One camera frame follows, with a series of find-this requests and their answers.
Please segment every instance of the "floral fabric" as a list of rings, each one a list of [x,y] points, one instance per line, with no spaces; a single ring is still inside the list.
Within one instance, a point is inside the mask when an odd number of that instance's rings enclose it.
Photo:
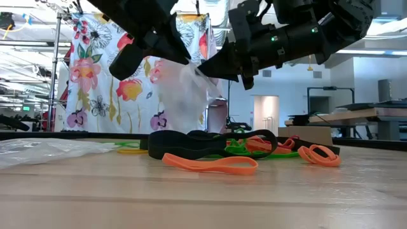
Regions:
[[[165,77],[164,62],[158,57],[146,57],[131,77],[119,81],[111,76],[109,66],[133,39],[100,14],[73,15],[72,20],[65,129],[140,134],[171,129],[160,98],[170,95],[162,95],[156,84]],[[181,15],[176,25],[192,62],[199,65],[205,61],[208,48],[210,55],[216,53],[213,36],[209,47],[207,44],[207,15]],[[211,81],[221,88],[219,80]],[[201,116],[197,120],[201,129],[205,127],[203,119]]]

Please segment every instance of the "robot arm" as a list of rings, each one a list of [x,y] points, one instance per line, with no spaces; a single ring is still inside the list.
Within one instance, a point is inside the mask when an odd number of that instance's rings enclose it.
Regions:
[[[124,80],[143,57],[155,55],[187,64],[190,55],[176,31],[177,0],[89,0],[134,38],[109,68]],[[365,37],[373,19],[374,0],[265,0],[274,5],[280,24],[263,25],[261,0],[246,0],[229,11],[236,42],[226,40],[222,49],[198,68],[208,77],[238,81],[253,87],[259,69],[282,67],[284,62],[315,54],[322,64],[332,53]]]
[[[213,58],[198,68],[210,77],[238,81],[253,87],[259,69],[282,67],[284,62],[315,54],[322,64],[332,53],[365,37],[373,19],[369,0],[266,0],[274,4],[276,29],[261,24],[258,0],[246,0],[229,11],[236,42],[225,41]]]

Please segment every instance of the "clear plastic bag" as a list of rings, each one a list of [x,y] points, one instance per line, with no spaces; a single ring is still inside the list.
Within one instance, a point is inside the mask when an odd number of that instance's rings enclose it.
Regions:
[[[45,163],[89,153],[107,153],[116,148],[103,144],[64,139],[12,139],[0,142],[0,169],[18,164]]]
[[[199,129],[200,116],[220,91],[192,62],[184,66],[164,60],[162,72],[158,91],[171,128],[185,134]]]

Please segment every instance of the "black rubber band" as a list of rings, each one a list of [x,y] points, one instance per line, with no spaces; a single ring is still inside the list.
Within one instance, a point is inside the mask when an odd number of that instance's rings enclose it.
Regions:
[[[193,131],[188,135],[173,130],[153,132],[148,139],[148,154],[152,158],[161,160],[165,153],[171,153],[188,160],[196,160],[209,155],[223,157],[241,156],[225,151],[227,139],[247,139],[256,135],[265,136],[272,144],[272,150],[267,153],[249,155],[253,159],[265,158],[277,149],[277,138],[269,130],[256,130],[254,132],[237,134],[213,134],[202,131]]]

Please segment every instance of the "purple flower print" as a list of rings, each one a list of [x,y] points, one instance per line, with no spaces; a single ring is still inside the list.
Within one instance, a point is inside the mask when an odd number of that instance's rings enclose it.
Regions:
[[[75,125],[82,127],[88,121],[88,115],[85,113],[84,109],[76,110],[70,114],[67,118],[68,126],[74,128]]]
[[[150,120],[150,125],[153,130],[167,129],[167,117],[165,116],[164,111],[155,114]]]

